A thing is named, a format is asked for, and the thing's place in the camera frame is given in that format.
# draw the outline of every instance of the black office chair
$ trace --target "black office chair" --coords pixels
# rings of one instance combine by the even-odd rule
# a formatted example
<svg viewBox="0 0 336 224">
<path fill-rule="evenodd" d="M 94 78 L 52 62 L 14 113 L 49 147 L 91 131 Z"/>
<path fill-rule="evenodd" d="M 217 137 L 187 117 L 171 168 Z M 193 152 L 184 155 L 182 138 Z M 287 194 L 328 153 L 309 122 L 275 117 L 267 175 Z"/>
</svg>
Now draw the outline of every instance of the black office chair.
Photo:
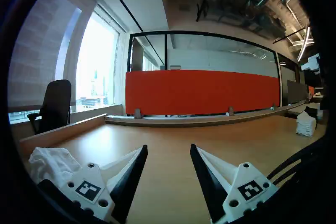
<svg viewBox="0 0 336 224">
<path fill-rule="evenodd" d="M 71 83 L 66 79 L 50 82 L 45 91 L 43 105 L 39 113 L 32 113 L 28 118 L 35 134 L 63 127 L 70 123 Z M 38 129 L 35 119 L 41 116 Z"/>
</svg>

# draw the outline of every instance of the ceiling light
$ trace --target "ceiling light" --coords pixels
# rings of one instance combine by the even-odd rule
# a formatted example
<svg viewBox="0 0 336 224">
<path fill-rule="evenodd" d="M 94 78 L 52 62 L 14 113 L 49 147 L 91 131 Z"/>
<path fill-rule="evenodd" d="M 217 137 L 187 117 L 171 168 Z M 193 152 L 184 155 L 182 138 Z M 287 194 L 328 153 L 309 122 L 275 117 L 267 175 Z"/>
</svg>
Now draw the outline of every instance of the ceiling light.
<svg viewBox="0 0 336 224">
<path fill-rule="evenodd" d="M 301 60 L 302 55 L 303 55 L 303 53 L 304 53 L 304 50 L 306 49 L 307 42 L 308 42 L 308 37 L 309 37 L 309 32 L 310 32 L 310 27 L 308 27 L 307 24 L 306 24 L 306 34 L 304 35 L 303 45 L 302 45 L 302 47 L 301 47 L 300 54 L 299 54 L 299 56 L 297 57 L 297 61 L 298 61 L 298 62 Z"/>
<path fill-rule="evenodd" d="M 314 41 L 307 42 L 307 44 L 314 44 L 314 43 L 315 43 Z M 298 46 L 298 45 L 303 45 L 303 42 L 300 42 L 298 44 L 293 44 L 293 46 Z"/>
</svg>

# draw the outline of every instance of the white towel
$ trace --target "white towel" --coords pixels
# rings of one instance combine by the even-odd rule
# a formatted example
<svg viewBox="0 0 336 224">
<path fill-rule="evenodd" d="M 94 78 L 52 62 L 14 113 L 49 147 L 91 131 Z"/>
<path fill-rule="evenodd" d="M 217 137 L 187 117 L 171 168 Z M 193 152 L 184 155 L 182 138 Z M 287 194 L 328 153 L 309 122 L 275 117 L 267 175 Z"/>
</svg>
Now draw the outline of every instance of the white towel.
<svg viewBox="0 0 336 224">
<path fill-rule="evenodd" d="M 36 147 L 30 155 L 29 163 L 30 177 L 35 183 L 48 179 L 58 188 L 81 169 L 76 159 L 64 148 Z"/>
<path fill-rule="evenodd" d="M 310 117 L 307 112 L 303 111 L 297 116 L 296 133 L 311 137 L 316 127 L 316 119 Z"/>
</svg>

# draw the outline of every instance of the red privacy panel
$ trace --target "red privacy panel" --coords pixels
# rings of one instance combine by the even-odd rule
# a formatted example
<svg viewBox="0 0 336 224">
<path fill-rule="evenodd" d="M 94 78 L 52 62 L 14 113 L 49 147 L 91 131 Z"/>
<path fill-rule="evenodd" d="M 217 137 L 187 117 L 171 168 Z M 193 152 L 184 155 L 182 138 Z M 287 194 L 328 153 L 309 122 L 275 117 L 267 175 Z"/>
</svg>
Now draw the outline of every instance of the red privacy panel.
<svg viewBox="0 0 336 224">
<path fill-rule="evenodd" d="M 223 71 L 133 71 L 126 73 L 126 113 L 208 114 L 279 105 L 278 78 Z"/>
</svg>

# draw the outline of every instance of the desk surface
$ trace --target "desk surface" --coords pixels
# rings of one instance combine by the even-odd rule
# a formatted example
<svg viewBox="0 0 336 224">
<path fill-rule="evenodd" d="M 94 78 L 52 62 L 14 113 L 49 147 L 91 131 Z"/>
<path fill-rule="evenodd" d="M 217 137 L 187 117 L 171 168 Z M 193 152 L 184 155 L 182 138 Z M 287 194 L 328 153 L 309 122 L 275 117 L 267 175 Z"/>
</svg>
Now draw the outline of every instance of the desk surface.
<svg viewBox="0 0 336 224">
<path fill-rule="evenodd" d="M 320 108 L 320 104 L 319 103 L 307 103 L 307 104 L 303 104 L 303 105 L 300 105 L 298 107 L 289 109 L 288 113 L 299 115 L 299 114 L 301 114 L 305 110 L 306 107 L 319 109 Z"/>
<path fill-rule="evenodd" d="M 147 161 L 128 215 L 133 223 L 210 223 L 209 213 L 190 158 L 192 143 L 239 165 L 251 162 L 268 175 L 285 159 L 319 139 L 295 134 L 295 119 L 270 116 L 253 121 L 200 128 L 144 128 L 105 124 L 58 147 L 81 164 L 102 166 L 148 145 Z"/>
</svg>

